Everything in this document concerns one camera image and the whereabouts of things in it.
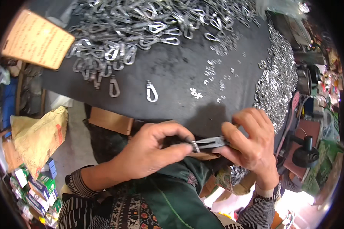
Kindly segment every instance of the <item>bag of metal parts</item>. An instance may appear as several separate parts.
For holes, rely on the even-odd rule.
[[[68,113],[61,106],[41,119],[10,116],[15,148],[34,180],[41,168],[65,141]]]

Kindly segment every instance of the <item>concrete floor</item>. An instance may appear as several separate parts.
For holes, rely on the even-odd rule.
[[[82,122],[86,118],[84,103],[74,100],[73,107],[68,108],[68,112],[69,122],[65,141],[51,156],[57,171],[55,181],[58,193],[65,184],[66,175],[83,166],[97,164],[93,157],[89,131]]]

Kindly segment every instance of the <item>finger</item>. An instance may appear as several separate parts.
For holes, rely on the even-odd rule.
[[[263,109],[258,109],[258,111],[267,124],[273,125],[270,118],[267,116],[267,114],[265,113],[265,111]]]
[[[220,153],[223,157],[227,158],[236,165],[242,166],[240,155],[241,153],[238,150],[232,149],[228,146],[223,146],[214,149],[214,153]]]
[[[223,122],[221,126],[221,131],[228,140],[232,147],[238,149],[241,152],[247,151],[247,148],[250,147],[251,142],[242,134],[240,130],[237,129],[235,125],[230,122]]]
[[[266,121],[264,120],[264,118],[262,117],[262,115],[260,114],[258,109],[248,108],[248,109],[245,109],[245,112],[251,114],[252,117],[257,121],[257,123],[260,127],[266,127],[267,126]]]
[[[150,128],[150,134],[153,135],[157,141],[164,139],[167,136],[178,135],[181,139],[189,141],[194,140],[194,135],[184,126],[177,122],[161,122]]]
[[[234,121],[243,126],[250,137],[257,136],[257,131],[260,130],[260,125],[255,118],[248,112],[238,112],[233,115]]]
[[[193,151],[193,147],[190,144],[182,143],[172,145],[165,149],[156,150],[155,158],[163,167],[179,162],[183,160],[189,153]]]

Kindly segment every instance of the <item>table surface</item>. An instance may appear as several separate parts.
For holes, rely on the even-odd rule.
[[[178,46],[158,43],[147,51],[138,49],[133,65],[113,71],[121,91],[117,98],[109,96],[109,78],[103,78],[100,91],[95,91],[93,83],[87,84],[81,73],[73,72],[76,57],[64,59],[58,71],[44,70],[43,87],[91,106],[147,122],[174,119],[200,137],[221,135],[222,122],[230,121],[233,113],[252,107],[255,84],[262,76],[257,63],[269,56],[267,22],[258,20],[260,28],[252,22],[247,28],[236,21],[233,28],[243,37],[237,42],[237,50],[229,51],[228,56],[218,56],[210,49],[215,42],[206,40],[203,34],[207,31],[216,34],[217,30],[211,26],[201,26],[191,40],[179,37]],[[215,66],[214,80],[205,85],[203,81],[208,80],[204,75],[205,67],[207,60],[212,59],[221,59],[222,63]],[[231,68],[238,78],[231,74]],[[231,80],[224,80],[224,75],[231,76]],[[225,84],[224,91],[219,88],[220,79]],[[146,80],[151,80],[159,95],[154,103],[147,101]],[[193,97],[190,88],[201,92],[203,97]],[[217,99],[223,95],[226,98],[218,103]]]

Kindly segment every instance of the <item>pile of carabiners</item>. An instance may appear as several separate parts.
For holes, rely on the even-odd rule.
[[[179,36],[192,39],[200,26],[217,29],[215,35],[204,36],[220,43],[217,54],[227,55],[226,46],[237,45],[227,42],[235,36],[235,19],[247,27],[249,21],[260,26],[254,8],[250,0],[79,0],[73,14],[80,22],[69,29],[76,40],[66,57],[77,56],[73,70],[99,90],[102,77],[132,65],[138,49],[155,43],[179,45]],[[113,76],[109,92],[117,97],[112,84],[119,90]]]

